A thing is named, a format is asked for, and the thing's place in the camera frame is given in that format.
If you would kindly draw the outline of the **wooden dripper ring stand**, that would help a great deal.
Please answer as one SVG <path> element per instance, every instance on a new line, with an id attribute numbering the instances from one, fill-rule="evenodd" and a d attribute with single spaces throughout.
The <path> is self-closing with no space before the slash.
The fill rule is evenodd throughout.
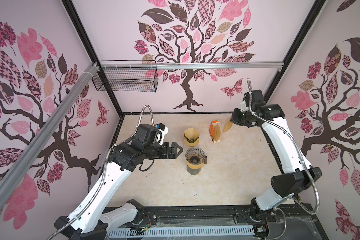
<path id="1" fill-rule="evenodd" d="M 188 147 L 195 147 L 195 146 L 197 146 L 199 144 L 199 142 L 200 142 L 199 139 L 197 139 L 196 141 L 194 141 L 192 143 L 190 143 L 187 139 L 184 139 L 184 143 Z"/>

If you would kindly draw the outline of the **brown paper filter stack holder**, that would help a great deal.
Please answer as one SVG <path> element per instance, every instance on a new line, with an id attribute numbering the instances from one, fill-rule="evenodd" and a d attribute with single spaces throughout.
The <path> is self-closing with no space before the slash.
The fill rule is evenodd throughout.
<path id="1" fill-rule="evenodd" d="M 213 143 L 218 143 L 221 140 L 222 130 L 219 121 L 212 121 L 209 128 L 209 134 Z"/>

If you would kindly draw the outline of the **grey glass server with knob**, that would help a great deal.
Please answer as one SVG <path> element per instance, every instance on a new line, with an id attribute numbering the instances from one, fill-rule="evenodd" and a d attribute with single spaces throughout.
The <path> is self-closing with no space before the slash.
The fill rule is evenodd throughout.
<path id="1" fill-rule="evenodd" d="M 207 157 L 207 156 L 204 157 L 203 163 L 204 163 L 204 165 L 206 165 L 206 164 L 208 163 L 208 157 Z M 188 173 L 191 174 L 191 175 L 198 175 L 198 174 L 201 172 L 201 170 L 202 170 L 202 167 L 201 167 L 200 169 L 193 170 L 193 169 L 190 169 L 190 168 L 187 166 L 187 171 L 188 171 Z"/>

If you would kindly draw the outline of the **grey ribbed glass dripper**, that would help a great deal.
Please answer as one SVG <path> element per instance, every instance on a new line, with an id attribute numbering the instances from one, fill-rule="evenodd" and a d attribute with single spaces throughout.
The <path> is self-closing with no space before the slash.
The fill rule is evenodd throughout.
<path id="1" fill-rule="evenodd" d="M 186 152 L 186 160 L 187 162 L 197 164 L 198 162 L 203 162 L 204 157 L 206 156 L 206 153 L 198 148 L 198 149 L 189 149 Z"/>

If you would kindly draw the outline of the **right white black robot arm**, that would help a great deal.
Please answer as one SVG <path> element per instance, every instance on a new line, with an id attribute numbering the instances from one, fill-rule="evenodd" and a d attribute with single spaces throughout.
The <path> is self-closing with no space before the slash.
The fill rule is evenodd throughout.
<path id="1" fill-rule="evenodd" d="M 320 195 L 316 181 L 323 175 L 299 148 L 289 129 L 285 114 L 278 104 L 267 105 L 262 91 L 244 94 L 241 108 L 236 108 L 231 122 L 238 126 L 259 127 L 278 163 L 281 174 L 271 178 L 271 186 L 251 200 L 250 215 L 259 222 L 271 210 L 292 199 L 308 214 L 315 215 L 320 208 Z M 310 210 L 298 199 L 298 194 L 313 188 L 315 207 Z"/>

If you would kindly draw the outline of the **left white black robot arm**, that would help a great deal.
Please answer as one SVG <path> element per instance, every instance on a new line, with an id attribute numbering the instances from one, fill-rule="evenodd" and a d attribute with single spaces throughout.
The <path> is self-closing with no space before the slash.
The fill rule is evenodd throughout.
<path id="1" fill-rule="evenodd" d="M 103 172 L 78 207 L 68 216 L 59 217 L 55 233 L 70 240 L 104 240 L 108 232 L 126 223 L 143 220 L 144 207 L 135 200 L 105 213 L 104 210 L 121 184 L 135 169 L 142 170 L 144 160 L 177 159 L 183 148 L 164 141 L 168 128 L 164 124 L 140 124 L 128 139 L 114 144 L 106 154 Z"/>

